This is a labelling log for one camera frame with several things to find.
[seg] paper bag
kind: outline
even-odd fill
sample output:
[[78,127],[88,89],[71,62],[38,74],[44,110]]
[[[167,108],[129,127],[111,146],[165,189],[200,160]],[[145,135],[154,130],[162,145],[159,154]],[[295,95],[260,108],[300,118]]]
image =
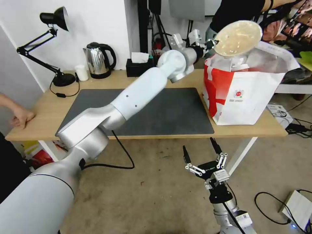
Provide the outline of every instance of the paper bag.
[[243,56],[206,59],[203,97],[211,117],[217,125],[255,124],[285,73],[299,67],[290,52],[265,42]]

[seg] kettle handle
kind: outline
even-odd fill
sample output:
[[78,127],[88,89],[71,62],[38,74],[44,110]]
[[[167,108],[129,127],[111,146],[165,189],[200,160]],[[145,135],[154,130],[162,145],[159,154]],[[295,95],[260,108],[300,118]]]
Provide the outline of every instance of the kettle handle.
[[[116,66],[116,54],[114,50],[107,44],[100,44],[100,50],[102,51],[105,57],[105,60],[107,61],[107,67],[109,68],[110,71],[113,70],[114,67]],[[109,64],[108,58],[106,58],[107,56],[106,56],[105,50],[108,50],[111,56],[113,57],[113,63],[111,65]]]

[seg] table leg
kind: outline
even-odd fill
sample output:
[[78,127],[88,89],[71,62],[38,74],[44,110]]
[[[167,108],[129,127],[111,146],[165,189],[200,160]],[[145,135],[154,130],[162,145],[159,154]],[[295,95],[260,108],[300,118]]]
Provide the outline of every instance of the table leg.
[[43,147],[43,149],[50,155],[50,157],[53,159],[53,161],[59,161],[62,160],[65,157],[65,152],[63,150],[59,150],[53,141],[38,141],[40,145]]
[[226,171],[229,173],[229,175],[232,175],[232,173],[247,154],[248,150],[253,146],[257,138],[258,137],[246,138],[243,140],[243,142],[241,142],[238,149],[233,154],[231,160],[227,163]]

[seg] electric kettle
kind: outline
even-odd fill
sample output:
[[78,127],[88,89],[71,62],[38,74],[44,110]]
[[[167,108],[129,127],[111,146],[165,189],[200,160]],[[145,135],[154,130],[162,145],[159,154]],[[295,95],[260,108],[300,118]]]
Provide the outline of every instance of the electric kettle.
[[[111,71],[116,66],[116,55],[109,45],[92,42],[86,48],[83,48],[83,50],[92,78],[103,79],[111,74]],[[113,63],[111,65],[106,51],[109,51],[113,57]]]

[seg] human hand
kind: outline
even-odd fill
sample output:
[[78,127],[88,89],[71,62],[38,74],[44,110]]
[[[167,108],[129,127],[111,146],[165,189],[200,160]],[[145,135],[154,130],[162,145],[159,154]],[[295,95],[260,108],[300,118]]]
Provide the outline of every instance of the human hand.
[[25,128],[26,123],[31,121],[35,114],[29,110],[26,110],[22,107],[17,107],[13,110],[14,118],[10,121],[13,126],[21,126],[22,129]]

